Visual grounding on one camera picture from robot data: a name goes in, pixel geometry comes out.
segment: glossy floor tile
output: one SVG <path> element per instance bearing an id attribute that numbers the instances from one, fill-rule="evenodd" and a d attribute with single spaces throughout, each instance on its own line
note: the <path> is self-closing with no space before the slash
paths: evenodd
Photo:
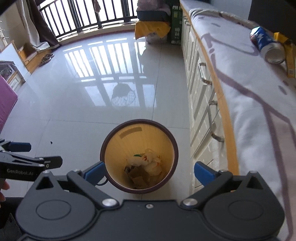
<path id="1" fill-rule="evenodd" d="M 189 195 L 189 114 L 180 46 L 148 45 L 133 32 L 109 34 L 62 46 L 18 91 L 0 138 L 31 142 L 27 155 L 59 155 L 64 175 L 99 161 L 108 133 L 125 121 L 160 122 L 175 136 L 179 164 L 160 190 L 124 193 L 110 183 L 99 187 L 118 199 L 177 199 Z M 23 196 L 32 182 L 11 181 L 7 196 Z"/>

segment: green cardboard box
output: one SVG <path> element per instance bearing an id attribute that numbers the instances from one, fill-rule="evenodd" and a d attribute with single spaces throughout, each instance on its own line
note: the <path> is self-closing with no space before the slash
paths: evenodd
<path id="1" fill-rule="evenodd" d="M 172 7 L 172 31 L 171 31 L 171 43 L 181 44 L 182 33 L 182 9 L 180 6 Z"/>

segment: brown curtain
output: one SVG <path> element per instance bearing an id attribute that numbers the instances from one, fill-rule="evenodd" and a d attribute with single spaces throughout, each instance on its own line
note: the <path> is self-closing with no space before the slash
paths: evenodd
<path id="1" fill-rule="evenodd" d="M 52 48 L 58 47 L 59 42 L 43 19 L 35 0 L 26 0 L 26 2 L 30 13 L 30 18 L 39 34 L 40 42 L 48 42 L 49 46 Z"/>

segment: pair of shoes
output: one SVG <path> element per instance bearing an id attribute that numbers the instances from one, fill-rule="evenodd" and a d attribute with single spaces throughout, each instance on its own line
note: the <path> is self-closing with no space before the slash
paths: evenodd
<path id="1" fill-rule="evenodd" d="M 53 53 L 47 53 L 41 60 L 39 66 L 47 64 L 54 57 Z"/>

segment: pink board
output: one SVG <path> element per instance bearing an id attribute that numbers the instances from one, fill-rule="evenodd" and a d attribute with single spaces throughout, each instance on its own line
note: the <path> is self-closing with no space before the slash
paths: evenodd
<path id="1" fill-rule="evenodd" d="M 0 132 L 17 101 L 17 94 L 0 75 Z"/>

